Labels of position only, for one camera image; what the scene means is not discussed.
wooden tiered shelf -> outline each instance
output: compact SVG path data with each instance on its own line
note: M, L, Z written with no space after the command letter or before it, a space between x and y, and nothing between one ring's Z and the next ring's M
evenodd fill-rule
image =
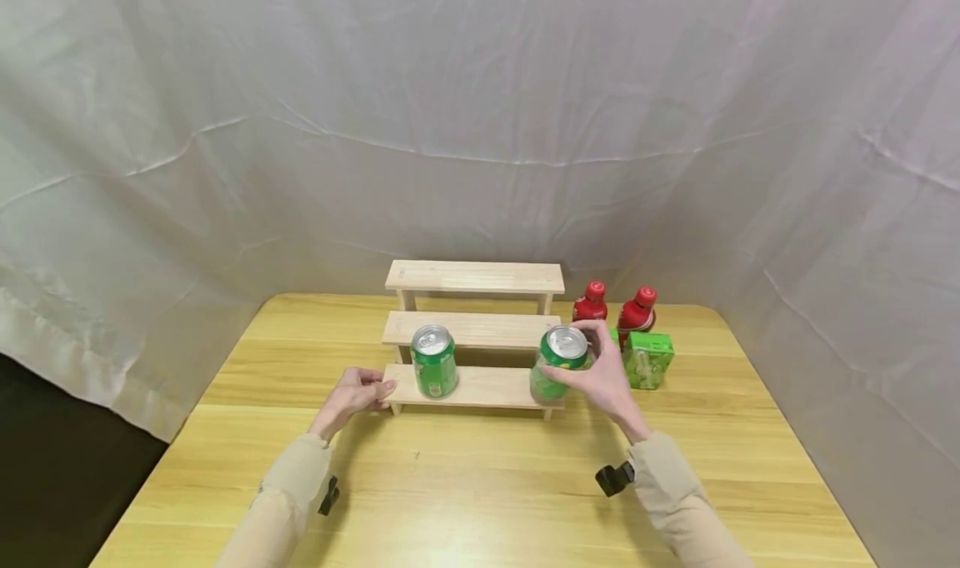
M458 348L537 349L543 333L561 323L560 316L546 315L553 296L564 291L559 265L394 260L386 287L397 291L400 303L400 311L387 317L381 339L397 348L399 364L387 366L384 377L397 381L389 398L393 414L408 404L474 406L541 410L549 421L552 411L563 409L563 399L541 404L531 396L530 368L457 366L457 389L431 399L419 392L410 361L410 341L424 324L442 324ZM536 295L538 308L536 315L416 311L415 291Z
M393 260L384 286L397 292L400 310L417 309L416 291L453 291L535 295L537 314L548 314L554 295L566 291L560 265L511 262Z

black device on wrist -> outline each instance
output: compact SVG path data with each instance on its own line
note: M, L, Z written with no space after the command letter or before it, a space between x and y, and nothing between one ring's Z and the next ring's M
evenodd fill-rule
M625 461L618 468L610 465L600 468L594 478L606 497L614 497L625 490L627 485L632 484L637 478L637 472L634 471L632 463Z
M330 516L330 510L333 509L333 505L337 503L338 499L340 499L340 487L337 486L337 477L331 474L330 481L327 483L327 494L320 502L320 510L317 510L317 513Z

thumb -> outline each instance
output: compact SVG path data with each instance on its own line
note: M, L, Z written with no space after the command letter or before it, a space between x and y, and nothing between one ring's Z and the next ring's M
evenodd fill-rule
M574 387L577 385L577 373L575 371L568 371L567 368L557 368L556 366L550 365L541 366L541 371L552 380L557 381L557 383Z
M374 381L374 383L366 385L366 388L373 389L373 399L380 401L384 397L390 396L393 390L397 389L397 381Z

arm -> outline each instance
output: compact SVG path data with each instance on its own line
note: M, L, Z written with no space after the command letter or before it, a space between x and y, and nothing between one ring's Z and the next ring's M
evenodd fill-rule
M216 568L283 568L297 549L308 518L326 493L333 449L329 441L364 409L382 410L397 385L383 373L350 367L306 431L280 454L260 481L250 510L223 548Z
M637 498L684 568L745 568L750 557L720 522L677 444L647 425L633 402L617 343L602 321L574 322L593 340L598 358L588 371L545 366L550 378L573 386L605 410L630 441Z

sprite can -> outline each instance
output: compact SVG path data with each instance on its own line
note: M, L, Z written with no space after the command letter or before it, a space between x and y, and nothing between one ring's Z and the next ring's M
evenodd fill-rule
M543 374L543 366L557 366L569 371L582 371L587 365L587 338L572 326L555 326L544 333L537 350L537 362L530 371L530 393L538 401L560 399L567 394L567 385Z
M453 393L457 386L453 348L453 337L440 324L425 324L414 333L410 354L417 375L417 387L424 396L438 399Z

